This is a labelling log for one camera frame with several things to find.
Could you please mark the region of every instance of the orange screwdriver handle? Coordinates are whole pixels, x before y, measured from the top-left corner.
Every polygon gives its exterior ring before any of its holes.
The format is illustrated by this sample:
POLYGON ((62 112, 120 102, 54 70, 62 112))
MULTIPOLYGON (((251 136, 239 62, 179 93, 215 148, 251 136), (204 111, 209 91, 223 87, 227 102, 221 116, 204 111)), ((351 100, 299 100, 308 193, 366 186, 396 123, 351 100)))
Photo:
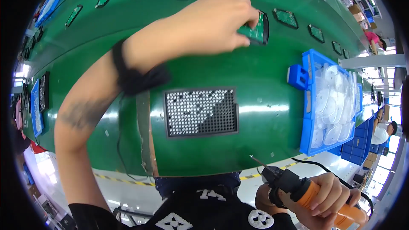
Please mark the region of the orange screwdriver handle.
MULTIPOLYGON (((310 181, 310 186, 307 192, 297 201, 297 203, 305 208, 310 208, 311 200, 317 196, 321 187, 313 181, 310 181)), ((366 213, 360 210, 358 207, 349 207, 348 204, 344 204, 338 211, 338 215, 335 219, 335 226, 340 230, 346 230, 348 227, 354 224, 351 229, 358 229, 366 222, 366 213)))

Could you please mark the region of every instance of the tattoo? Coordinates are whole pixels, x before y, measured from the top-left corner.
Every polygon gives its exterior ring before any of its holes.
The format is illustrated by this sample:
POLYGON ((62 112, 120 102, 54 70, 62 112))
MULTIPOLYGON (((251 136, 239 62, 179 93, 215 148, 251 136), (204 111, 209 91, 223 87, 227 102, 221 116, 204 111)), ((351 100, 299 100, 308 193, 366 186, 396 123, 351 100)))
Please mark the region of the tattoo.
POLYGON ((95 128, 111 102, 109 98, 75 102, 69 105, 64 112, 59 113, 58 118, 78 129, 95 128))

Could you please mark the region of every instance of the white floor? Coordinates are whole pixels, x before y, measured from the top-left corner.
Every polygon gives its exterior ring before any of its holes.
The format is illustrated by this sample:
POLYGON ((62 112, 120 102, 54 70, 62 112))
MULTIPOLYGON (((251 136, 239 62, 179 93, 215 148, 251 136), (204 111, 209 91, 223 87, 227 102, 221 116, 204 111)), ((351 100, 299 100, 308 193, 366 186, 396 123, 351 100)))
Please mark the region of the white floor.
MULTIPOLYGON (((52 152, 44 152, 34 155, 33 151, 28 148, 24 152, 24 157, 39 191, 50 199, 61 215, 64 215, 65 212, 70 213, 68 203, 65 200, 64 191, 60 183, 55 154, 52 152)), ((296 156, 297 159, 304 159, 306 157, 307 156, 304 154, 296 156)), ((339 156, 335 156, 329 152, 320 153, 309 159, 309 161, 316 161, 323 164, 330 171, 334 172, 334 174, 345 181, 349 181, 355 172, 360 168, 360 166, 345 161, 339 156)), ((293 162, 294 161, 289 158, 271 165, 282 167, 293 162)), ((301 178, 317 176, 325 172, 319 166, 303 163, 290 166, 289 169, 299 175, 301 178)), ((132 181, 132 179, 127 175, 114 171, 94 169, 94 173, 108 176, 110 178, 124 180, 128 179, 132 181)), ((249 176, 253 174, 257 174, 256 168, 243 170, 241 176, 249 176)), ((151 181, 149 178, 146 179, 146 177, 143 176, 133 177, 141 182, 149 183, 153 181, 153 179, 151 179, 151 181)), ((161 197, 154 186, 129 184, 101 177, 96 177, 96 180, 111 210, 114 210, 118 206, 122 206, 123 209, 153 214, 161 205, 161 197)), ((240 189, 238 190, 238 197, 242 200, 242 202, 254 205, 254 197, 257 188, 261 184, 261 177, 242 180, 240 189)), ((294 223, 298 222, 295 215, 291 215, 294 223)), ((137 223, 144 223, 146 221, 146 219, 142 218, 134 217, 134 219, 137 223)), ((131 225, 129 219, 125 215, 123 215, 123 222, 131 225)))

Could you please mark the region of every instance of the white shirt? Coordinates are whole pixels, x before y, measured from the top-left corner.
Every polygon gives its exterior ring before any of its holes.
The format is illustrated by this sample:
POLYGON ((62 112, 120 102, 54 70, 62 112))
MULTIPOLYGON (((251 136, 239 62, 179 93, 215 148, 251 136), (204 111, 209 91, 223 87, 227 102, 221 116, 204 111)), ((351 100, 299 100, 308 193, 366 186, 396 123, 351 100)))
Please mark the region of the white shirt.
POLYGON ((372 134, 371 144, 379 145, 388 140, 389 134, 386 132, 389 124, 379 123, 375 127, 375 132, 372 134))

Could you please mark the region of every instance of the yellow black floor tape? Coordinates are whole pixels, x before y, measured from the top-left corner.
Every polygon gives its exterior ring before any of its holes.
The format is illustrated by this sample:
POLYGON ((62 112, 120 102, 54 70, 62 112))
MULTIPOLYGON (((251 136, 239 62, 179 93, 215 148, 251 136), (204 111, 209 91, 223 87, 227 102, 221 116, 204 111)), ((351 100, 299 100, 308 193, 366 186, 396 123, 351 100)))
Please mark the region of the yellow black floor tape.
MULTIPOLYGON (((302 159, 302 161, 306 161, 306 160, 311 159, 311 158, 313 158, 313 157, 314 157, 314 156, 306 157, 306 158, 302 159)), ((285 170, 285 169, 287 169, 287 168, 289 168, 289 167, 291 167, 291 166, 293 166, 293 165, 296 165, 296 164, 298 164, 298 163, 299 163, 299 162, 292 162, 292 163, 290 163, 290 164, 288 164, 288 165, 286 165, 286 166, 281 167, 280 169, 285 170)), ((155 183, 130 181, 130 180, 125 180, 125 179, 119 179, 119 178, 108 177, 108 176, 100 175, 100 174, 97 174, 97 173, 94 173, 94 175, 95 175, 96 177, 99 177, 99 178, 109 179, 109 180, 118 181, 118 182, 124 182, 124 183, 127 183, 127 184, 155 186, 155 183)), ((259 176, 261 176, 261 175, 257 173, 257 174, 253 174, 253 175, 249 175, 249 176, 240 177, 240 180, 245 180, 245 179, 249 179, 249 178, 257 178, 257 177, 259 177, 259 176)))

